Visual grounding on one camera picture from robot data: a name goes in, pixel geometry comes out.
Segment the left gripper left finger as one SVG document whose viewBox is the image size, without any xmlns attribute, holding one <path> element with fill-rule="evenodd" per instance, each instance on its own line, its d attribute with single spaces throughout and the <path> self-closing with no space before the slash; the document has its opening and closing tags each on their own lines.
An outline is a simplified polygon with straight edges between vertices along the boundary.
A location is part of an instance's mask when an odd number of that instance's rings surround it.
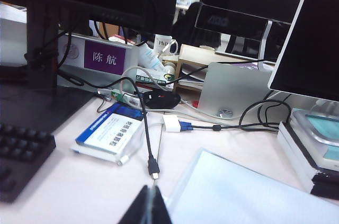
<svg viewBox="0 0 339 224">
<path fill-rule="evenodd" d="M 119 223 L 151 223 L 148 203 L 149 187 L 144 185 Z"/>
</svg>

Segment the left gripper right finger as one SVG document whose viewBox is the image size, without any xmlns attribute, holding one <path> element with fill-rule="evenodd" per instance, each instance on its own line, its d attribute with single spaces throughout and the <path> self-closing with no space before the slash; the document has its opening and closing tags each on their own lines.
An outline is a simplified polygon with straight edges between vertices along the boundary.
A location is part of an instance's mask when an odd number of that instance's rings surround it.
<svg viewBox="0 0 339 224">
<path fill-rule="evenodd" d="M 149 223 L 172 223 L 158 186 L 153 186 L 150 189 Z"/>
</svg>

